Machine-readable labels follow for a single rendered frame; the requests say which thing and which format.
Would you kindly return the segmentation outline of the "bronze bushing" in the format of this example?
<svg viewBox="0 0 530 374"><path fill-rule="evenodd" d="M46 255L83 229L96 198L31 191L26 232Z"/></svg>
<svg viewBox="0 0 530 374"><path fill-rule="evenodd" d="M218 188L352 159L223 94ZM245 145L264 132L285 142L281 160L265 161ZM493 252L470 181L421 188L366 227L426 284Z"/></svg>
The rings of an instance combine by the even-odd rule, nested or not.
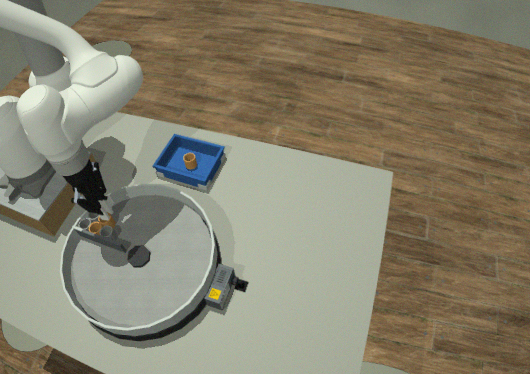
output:
<svg viewBox="0 0 530 374"><path fill-rule="evenodd" d="M116 225L116 222L115 220L113 219L113 217L111 216L111 214L109 212L107 212L108 215L110 216L109 220L102 220L100 217L98 217L98 221L102 224L102 226L106 226L106 225L109 225L111 226L112 228L115 227ZM107 221L107 222L106 222Z"/></svg>
<svg viewBox="0 0 530 374"><path fill-rule="evenodd" d="M197 166L196 157L193 153L187 153L183 157L187 169L194 169Z"/></svg>
<svg viewBox="0 0 530 374"><path fill-rule="evenodd" d="M93 222L89 226L89 232L92 232L94 234L100 235L99 233L100 233L100 230L101 230L102 227L103 226L102 226L102 224L100 222Z"/></svg>

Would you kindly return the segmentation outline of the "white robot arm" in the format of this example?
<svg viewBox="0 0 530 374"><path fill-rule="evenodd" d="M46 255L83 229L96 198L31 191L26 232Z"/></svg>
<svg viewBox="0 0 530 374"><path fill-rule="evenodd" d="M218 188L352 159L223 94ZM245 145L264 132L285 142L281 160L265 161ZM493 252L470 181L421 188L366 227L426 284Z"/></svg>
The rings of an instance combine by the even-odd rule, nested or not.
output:
<svg viewBox="0 0 530 374"><path fill-rule="evenodd" d="M97 51L47 17L42 0L0 0L0 27L16 32L32 70L20 98L0 97L0 188L8 201L21 192L39 198L56 172L86 166L83 136L135 96L143 73L135 59Z"/></svg>

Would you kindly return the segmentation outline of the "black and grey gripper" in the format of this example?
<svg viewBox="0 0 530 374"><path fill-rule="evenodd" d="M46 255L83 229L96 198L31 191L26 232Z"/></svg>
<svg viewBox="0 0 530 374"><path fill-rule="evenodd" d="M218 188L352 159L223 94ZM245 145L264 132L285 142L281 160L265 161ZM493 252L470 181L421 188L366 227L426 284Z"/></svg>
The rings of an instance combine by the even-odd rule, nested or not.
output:
<svg viewBox="0 0 530 374"><path fill-rule="evenodd" d="M71 199L72 203L81 203L78 205L86 211L97 213L102 220L109 220L110 216L107 212L113 214L113 210L106 201L107 196L104 196L106 188L99 170L98 162L91 162L88 160L86 167L80 172L71 176L63 177L72 186L72 189L75 192L74 198ZM87 181L85 181L86 179ZM80 195L80 193L84 195L86 200Z"/></svg>

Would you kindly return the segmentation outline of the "grey metal bushing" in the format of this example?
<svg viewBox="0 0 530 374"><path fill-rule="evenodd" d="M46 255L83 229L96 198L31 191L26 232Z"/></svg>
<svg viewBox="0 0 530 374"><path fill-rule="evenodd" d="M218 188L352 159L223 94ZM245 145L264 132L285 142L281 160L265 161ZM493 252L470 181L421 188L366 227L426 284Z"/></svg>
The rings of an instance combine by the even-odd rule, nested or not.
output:
<svg viewBox="0 0 530 374"><path fill-rule="evenodd" d="M93 222L99 222L98 221L99 215L97 213L88 213L88 218Z"/></svg>
<svg viewBox="0 0 530 374"><path fill-rule="evenodd" d="M92 224L92 221L89 218L83 218L79 222L79 228L89 231L90 224Z"/></svg>
<svg viewBox="0 0 530 374"><path fill-rule="evenodd" d="M110 235L108 235L110 234ZM108 236L107 236L108 235ZM100 230L100 236L111 239L113 241L117 240L117 234L113 228L109 225L103 226Z"/></svg>

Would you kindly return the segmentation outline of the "blue crate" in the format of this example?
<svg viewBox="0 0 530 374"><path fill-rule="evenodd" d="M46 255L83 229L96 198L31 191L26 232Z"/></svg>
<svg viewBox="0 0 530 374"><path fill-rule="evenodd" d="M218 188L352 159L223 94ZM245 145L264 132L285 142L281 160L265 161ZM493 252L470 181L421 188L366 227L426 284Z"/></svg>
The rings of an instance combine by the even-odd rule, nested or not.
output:
<svg viewBox="0 0 530 374"><path fill-rule="evenodd" d="M225 146L174 134L155 161L157 176L207 191L226 157L224 149ZM197 160L197 166L194 169L187 169L183 160L183 156L190 152L195 154Z"/></svg>

